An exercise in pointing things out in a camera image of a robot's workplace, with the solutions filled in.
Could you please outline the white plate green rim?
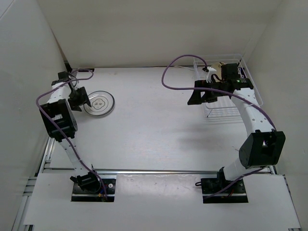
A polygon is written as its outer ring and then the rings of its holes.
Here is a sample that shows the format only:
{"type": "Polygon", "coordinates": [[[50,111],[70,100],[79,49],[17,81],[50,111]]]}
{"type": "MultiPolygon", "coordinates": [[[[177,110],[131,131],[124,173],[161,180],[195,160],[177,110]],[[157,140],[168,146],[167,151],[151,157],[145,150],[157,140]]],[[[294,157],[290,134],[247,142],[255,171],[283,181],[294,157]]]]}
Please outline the white plate green rim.
{"type": "Polygon", "coordinates": [[[83,107],[85,112],[91,116],[106,116],[112,112],[115,106],[114,96],[107,91],[94,91],[88,95],[88,98],[90,101],[90,106],[85,104],[83,107]]]}

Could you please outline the cream yellow plate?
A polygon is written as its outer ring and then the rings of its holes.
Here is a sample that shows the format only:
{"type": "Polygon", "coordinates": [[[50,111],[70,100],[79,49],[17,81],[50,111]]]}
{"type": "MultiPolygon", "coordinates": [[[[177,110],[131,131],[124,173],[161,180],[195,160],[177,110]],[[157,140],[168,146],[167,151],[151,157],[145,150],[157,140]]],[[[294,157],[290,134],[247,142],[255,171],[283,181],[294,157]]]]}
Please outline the cream yellow plate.
{"type": "Polygon", "coordinates": [[[218,63],[213,63],[211,65],[212,68],[214,68],[216,70],[216,75],[221,78],[221,67],[225,65],[225,63],[223,62],[218,62],[218,63]]]}

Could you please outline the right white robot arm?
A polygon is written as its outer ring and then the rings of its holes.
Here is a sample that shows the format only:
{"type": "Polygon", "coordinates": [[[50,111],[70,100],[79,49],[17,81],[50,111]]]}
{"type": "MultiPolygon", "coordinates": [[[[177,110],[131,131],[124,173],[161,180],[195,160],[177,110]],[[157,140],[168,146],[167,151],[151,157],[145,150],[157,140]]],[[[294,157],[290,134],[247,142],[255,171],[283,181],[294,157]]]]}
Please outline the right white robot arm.
{"type": "Polygon", "coordinates": [[[239,73],[236,63],[219,67],[204,67],[205,77],[194,83],[195,90],[189,105],[214,103],[219,97],[229,96],[237,107],[245,125],[247,139],[239,149],[238,158],[222,169],[222,177],[216,180],[221,192],[228,192],[233,180],[259,168],[278,163],[285,143],[285,134],[277,131],[256,100],[254,85],[239,73]]]}

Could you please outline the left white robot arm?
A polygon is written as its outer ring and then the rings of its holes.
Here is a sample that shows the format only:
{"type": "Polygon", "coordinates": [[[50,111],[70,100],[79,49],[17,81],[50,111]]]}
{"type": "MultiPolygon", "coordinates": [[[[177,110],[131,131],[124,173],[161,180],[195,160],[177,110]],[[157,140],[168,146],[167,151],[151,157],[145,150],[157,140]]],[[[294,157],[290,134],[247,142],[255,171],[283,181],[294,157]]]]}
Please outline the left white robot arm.
{"type": "Polygon", "coordinates": [[[77,153],[75,133],[78,130],[73,111],[81,111],[82,105],[90,106],[90,100],[84,87],[77,84],[77,79],[66,71],[58,73],[53,81],[50,98],[45,104],[36,100],[46,131],[65,150],[75,175],[70,179],[83,191],[96,193],[101,188],[101,181],[93,167],[88,167],[77,153]]]}

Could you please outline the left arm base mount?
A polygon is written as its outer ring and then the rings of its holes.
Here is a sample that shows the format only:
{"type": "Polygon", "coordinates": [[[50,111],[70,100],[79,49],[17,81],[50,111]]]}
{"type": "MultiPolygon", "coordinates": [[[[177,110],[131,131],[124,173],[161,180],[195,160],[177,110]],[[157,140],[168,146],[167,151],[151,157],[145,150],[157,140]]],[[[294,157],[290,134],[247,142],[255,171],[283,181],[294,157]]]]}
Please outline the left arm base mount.
{"type": "Polygon", "coordinates": [[[72,202],[114,202],[116,178],[107,176],[102,178],[103,183],[96,175],[89,172],[85,176],[71,176],[73,189],[72,202]]]}

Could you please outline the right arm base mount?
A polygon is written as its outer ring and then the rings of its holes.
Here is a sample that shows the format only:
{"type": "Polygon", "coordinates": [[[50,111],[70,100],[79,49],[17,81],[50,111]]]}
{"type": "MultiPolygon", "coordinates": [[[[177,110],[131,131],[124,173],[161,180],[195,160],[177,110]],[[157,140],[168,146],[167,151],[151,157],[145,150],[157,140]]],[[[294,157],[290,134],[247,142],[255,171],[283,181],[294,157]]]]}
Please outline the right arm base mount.
{"type": "Polygon", "coordinates": [[[226,180],[223,168],[215,178],[201,178],[195,183],[201,187],[204,204],[242,204],[248,203],[243,179],[226,180]]]}

